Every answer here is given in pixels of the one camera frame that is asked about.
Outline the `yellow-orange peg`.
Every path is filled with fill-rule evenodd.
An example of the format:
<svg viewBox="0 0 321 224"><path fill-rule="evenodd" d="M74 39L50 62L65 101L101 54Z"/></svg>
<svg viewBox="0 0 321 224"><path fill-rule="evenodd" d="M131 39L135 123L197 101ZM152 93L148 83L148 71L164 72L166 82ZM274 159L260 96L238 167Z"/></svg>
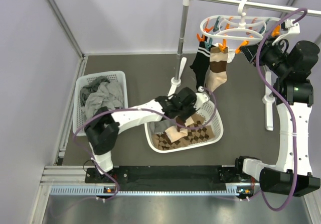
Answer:
<svg viewBox="0 0 321 224"><path fill-rule="evenodd" d="M235 54L241 53L241 47L245 47L249 44L249 41L243 41L235 50Z"/></svg>
<svg viewBox="0 0 321 224"><path fill-rule="evenodd" d="M222 53L228 53L228 46L227 46L227 40L223 39L222 43L218 44L219 50Z"/></svg>

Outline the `white round clip hanger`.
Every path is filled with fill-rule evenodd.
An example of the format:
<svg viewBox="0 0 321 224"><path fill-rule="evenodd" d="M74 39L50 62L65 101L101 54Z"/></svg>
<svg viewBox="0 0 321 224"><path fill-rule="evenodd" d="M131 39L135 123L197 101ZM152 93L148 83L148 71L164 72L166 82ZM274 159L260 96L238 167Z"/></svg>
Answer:
<svg viewBox="0 0 321 224"><path fill-rule="evenodd" d="M257 43L262 40L268 30L279 21L276 17L253 17L247 15L246 4L250 0L241 0L237 15L214 15L207 17L200 23L200 30L208 38L234 41L248 41Z"/></svg>

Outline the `brown beige striped socks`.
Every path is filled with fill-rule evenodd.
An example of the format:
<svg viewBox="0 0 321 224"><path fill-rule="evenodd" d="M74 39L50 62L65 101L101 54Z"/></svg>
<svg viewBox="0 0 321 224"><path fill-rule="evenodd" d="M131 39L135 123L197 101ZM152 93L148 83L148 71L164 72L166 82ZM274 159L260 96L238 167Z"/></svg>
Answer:
<svg viewBox="0 0 321 224"><path fill-rule="evenodd" d="M227 81L228 48L223 51L219 47L212 47L210 51L209 73L206 77L206 88L214 92Z"/></svg>

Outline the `teal clothes peg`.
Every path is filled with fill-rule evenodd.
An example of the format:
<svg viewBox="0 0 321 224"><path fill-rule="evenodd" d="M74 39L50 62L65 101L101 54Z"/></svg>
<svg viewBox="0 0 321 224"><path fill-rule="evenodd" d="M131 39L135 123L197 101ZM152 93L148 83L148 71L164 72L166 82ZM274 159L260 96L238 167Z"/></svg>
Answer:
<svg viewBox="0 0 321 224"><path fill-rule="evenodd" d="M204 45L205 45L205 48L206 50L210 51L212 46L213 46L213 39L212 38L209 38L207 40L204 41Z"/></svg>

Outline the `black sock with white stripes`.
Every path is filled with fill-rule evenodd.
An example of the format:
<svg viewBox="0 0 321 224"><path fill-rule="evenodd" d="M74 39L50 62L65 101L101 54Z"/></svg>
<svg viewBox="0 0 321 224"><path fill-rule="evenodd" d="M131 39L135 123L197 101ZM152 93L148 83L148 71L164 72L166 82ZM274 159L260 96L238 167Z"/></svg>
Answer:
<svg viewBox="0 0 321 224"><path fill-rule="evenodd" d="M210 64L210 49L211 47L206 47L207 42L200 42L195 59L190 66L196 77L196 89L200 86L204 86L206 73Z"/></svg>

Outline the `orange clothes peg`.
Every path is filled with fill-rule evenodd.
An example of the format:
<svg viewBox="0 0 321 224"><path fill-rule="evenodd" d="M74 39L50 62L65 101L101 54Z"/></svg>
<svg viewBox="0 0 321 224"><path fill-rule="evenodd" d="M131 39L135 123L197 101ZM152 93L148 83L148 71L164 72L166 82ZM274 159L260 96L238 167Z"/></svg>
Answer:
<svg viewBox="0 0 321 224"><path fill-rule="evenodd" d="M199 34L197 34L196 35L197 36L197 40L199 41L199 42L204 42L205 41L205 35L199 35Z"/></svg>

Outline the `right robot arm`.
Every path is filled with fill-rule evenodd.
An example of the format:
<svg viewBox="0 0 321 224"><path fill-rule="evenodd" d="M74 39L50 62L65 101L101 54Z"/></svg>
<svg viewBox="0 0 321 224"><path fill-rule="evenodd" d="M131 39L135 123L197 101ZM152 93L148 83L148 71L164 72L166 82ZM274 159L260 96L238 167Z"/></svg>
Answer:
<svg viewBox="0 0 321 224"><path fill-rule="evenodd" d="M288 195L296 174L293 196L301 197L320 188L308 156L308 122L313 105L313 86L308 77L318 62L320 49L306 40L297 42L290 52L288 47L287 40L275 43L274 37L268 37L259 56L259 64L277 76L273 86L280 121L277 162L269 165L256 158L240 157L234 176L241 182L253 177L262 191Z"/></svg>

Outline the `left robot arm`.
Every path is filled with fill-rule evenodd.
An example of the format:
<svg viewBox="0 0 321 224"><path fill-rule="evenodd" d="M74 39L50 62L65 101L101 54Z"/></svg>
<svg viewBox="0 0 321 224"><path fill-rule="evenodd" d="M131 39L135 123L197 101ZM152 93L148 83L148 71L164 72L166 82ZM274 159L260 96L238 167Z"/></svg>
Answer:
<svg viewBox="0 0 321 224"><path fill-rule="evenodd" d="M193 91L188 87L170 96L159 96L145 104L131 108L107 110L102 107L88 120L84 132L92 150L96 176L103 182L113 178L111 150L120 133L133 127L170 120L180 129L186 129L186 120L210 100L203 87Z"/></svg>

